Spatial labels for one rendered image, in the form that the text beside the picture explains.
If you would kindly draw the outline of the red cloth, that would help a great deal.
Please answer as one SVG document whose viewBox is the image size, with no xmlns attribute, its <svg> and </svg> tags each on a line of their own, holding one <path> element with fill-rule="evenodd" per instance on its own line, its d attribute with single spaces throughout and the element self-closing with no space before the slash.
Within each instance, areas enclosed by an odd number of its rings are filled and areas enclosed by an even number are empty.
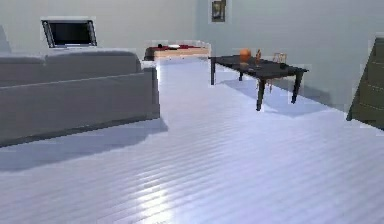
<svg viewBox="0 0 384 224">
<path fill-rule="evenodd" d="M 178 45 L 177 48 L 175 47 L 171 47 L 170 45 L 162 45 L 161 48 L 159 48 L 158 46 L 155 46 L 155 47 L 148 47 L 146 49 L 146 53 L 151 53 L 151 52 L 155 52 L 155 51 L 165 51 L 165 50 L 181 50 L 181 49 L 190 49 L 190 48 L 200 48 L 200 47 L 197 47 L 197 46 L 192 46 L 192 45 Z"/>
</svg>

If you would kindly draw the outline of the black dining table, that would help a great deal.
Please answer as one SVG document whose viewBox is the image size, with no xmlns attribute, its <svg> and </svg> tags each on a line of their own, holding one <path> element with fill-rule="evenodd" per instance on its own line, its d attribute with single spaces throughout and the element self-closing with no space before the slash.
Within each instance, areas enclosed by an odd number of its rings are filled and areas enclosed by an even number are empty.
<svg viewBox="0 0 384 224">
<path fill-rule="evenodd" d="M 291 103 L 295 104 L 298 92 L 301 86 L 303 75 L 308 72 L 308 69 L 295 67 L 286 63 L 278 63 L 270 60 L 250 57 L 245 62 L 240 60 L 239 55 L 231 56 L 211 56 L 210 60 L 210 84 L 215 84 L 216 66 L 221 65 L 225 68 L 237 71 L 239 73 L 238 80 L 241 81 L 244 75 L 248 75 L 258 80 L 258 95 L 256 101 L 256 110 L 260 111 L 262 107 L 266 83 L 269 80 L 295 77 Z"/>
</svg>

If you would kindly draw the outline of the grey sofa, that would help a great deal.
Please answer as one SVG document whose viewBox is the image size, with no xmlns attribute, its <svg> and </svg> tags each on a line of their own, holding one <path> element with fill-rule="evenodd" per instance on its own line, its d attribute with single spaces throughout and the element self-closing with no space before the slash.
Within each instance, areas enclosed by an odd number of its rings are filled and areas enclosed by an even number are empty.
<svg viewBox="0 0 384 224">
<path fill-rule="evenodd" d="M 0 147 L 159 117 L 157 70 L 128 50 L 0 54 Z"/>
</svg>

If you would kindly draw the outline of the black television set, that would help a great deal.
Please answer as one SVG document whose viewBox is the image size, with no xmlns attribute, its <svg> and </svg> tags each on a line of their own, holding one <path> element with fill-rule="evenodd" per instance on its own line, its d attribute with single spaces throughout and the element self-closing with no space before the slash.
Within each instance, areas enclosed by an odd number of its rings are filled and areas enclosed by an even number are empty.
<svg viewBox="0 0 384 224">
<path fill-rule="evenodd" d="M 41 24 L 49 48 L 97 45 L 92 20 L 42 20 Z"/>
</svg>

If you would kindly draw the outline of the dark green chest of drawers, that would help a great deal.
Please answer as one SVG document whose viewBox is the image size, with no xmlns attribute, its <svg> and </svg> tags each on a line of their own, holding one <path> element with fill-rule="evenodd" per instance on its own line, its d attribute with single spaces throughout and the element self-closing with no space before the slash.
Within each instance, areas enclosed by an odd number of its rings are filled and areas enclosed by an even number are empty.
<svg viewBox="0 0 384 224">
<path fill-rule="evenodd" d="M 375 39 L 346 120 L 384 130 L 384 37 Z"/>
</svg>

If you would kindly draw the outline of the framed wall picture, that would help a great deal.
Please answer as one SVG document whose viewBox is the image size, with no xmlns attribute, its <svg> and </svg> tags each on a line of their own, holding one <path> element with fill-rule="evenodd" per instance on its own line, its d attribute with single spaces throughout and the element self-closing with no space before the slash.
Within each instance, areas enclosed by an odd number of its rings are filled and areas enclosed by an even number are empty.
<svg viewBox="0 0 384 224">
<path fill-rule="evenodd" d="M 224 22 L 226 12 L 226 0 L 214 0 L 211 3 L 211 21 Z"/>
</svg>

